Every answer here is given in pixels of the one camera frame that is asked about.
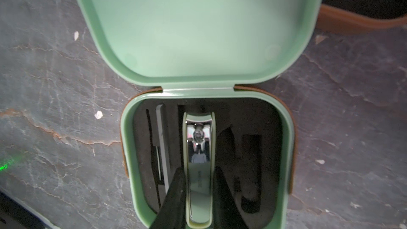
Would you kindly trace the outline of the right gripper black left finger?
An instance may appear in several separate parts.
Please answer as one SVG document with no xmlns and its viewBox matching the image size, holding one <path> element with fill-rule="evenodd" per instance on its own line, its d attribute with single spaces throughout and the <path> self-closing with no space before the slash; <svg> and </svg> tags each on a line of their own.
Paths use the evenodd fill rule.
<svg viewBox="0 0 407 229">
<path fill-rule="evenodd" d="M 164 203 L 150 229 L 185 229 L 186 186 L 183 168 L 177 168 Z"/>
</svg>

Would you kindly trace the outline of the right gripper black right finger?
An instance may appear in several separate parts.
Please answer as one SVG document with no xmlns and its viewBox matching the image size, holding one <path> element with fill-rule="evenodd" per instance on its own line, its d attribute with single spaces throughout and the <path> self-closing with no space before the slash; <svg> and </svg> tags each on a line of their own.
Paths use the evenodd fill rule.
<svg viewBox="0 0 407 229">
<path fill-rule="evenodd" d="M 214 229 L 248 229 L 219 166 L 214 170 Z"/>
</svg>

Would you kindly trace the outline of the large green nail clipper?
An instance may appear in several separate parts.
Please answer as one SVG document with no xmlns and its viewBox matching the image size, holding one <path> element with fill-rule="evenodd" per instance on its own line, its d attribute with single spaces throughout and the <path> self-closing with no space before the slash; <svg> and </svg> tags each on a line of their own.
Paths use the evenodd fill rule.
<svg viewBox="0 0 407 229">
<path fill-rule="evenodd" d="M 216 120 L 211 113 L 184 113 L 183 167 L 186 180 L 185 219 L 191 229 L 213 223 Z"/>
</svg>

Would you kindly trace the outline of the green clipper case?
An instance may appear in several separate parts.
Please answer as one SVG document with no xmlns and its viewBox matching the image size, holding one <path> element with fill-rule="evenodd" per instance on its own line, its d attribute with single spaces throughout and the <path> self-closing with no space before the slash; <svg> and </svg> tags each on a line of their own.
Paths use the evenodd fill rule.
<svg viewBox="0 0 407 229">
<path fill-rule="evenodd" d="M 77 0 L 95 45 L 126 81 L 152 89 L 133 97 L 120 121 L 125 168 L 139 220 L 156 215 L 142 194 L 132 116 L 147 99 L 256 98 L 282 118 L 276 211 L 286 226 L 296 128 L 276 96 L 253 89 L 291 67 L 306 48 L 322 0 Z"/>
</svg>

